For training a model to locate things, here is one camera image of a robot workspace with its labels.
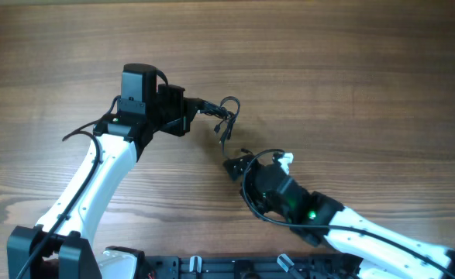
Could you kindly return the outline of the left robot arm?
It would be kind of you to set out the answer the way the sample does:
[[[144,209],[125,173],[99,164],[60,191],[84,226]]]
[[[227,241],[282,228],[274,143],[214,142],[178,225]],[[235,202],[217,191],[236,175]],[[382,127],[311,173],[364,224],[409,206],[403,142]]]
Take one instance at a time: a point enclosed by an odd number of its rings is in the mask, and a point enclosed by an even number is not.
[[[127,64],[121,92],[110,109],[69,135],[91,140],[88,152],[57,202],[34,227],[17,226],[7,242],[10,278],[149,278],[153,268],[141,250],[111,247],[95,255],[98,224],[115,190],[135,167],[157,132],[184,136],[197,112],[199,98],[169,84],[148,64]]]

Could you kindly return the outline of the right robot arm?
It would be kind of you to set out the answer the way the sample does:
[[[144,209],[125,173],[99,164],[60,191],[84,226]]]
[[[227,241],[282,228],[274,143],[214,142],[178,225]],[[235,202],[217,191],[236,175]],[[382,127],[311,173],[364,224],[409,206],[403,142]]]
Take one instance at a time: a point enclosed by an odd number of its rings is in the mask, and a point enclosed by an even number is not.
[[[455,249],[423,243],[381,227],[341,202],[317,191],[308,192],[290,176],[292,153],[275,150],[272,164],[263,165],[248,153],[223,166],[240,195],[259,219],[281,217],[305,242],[336,251],[330,276],[351,278],[455,278]]]

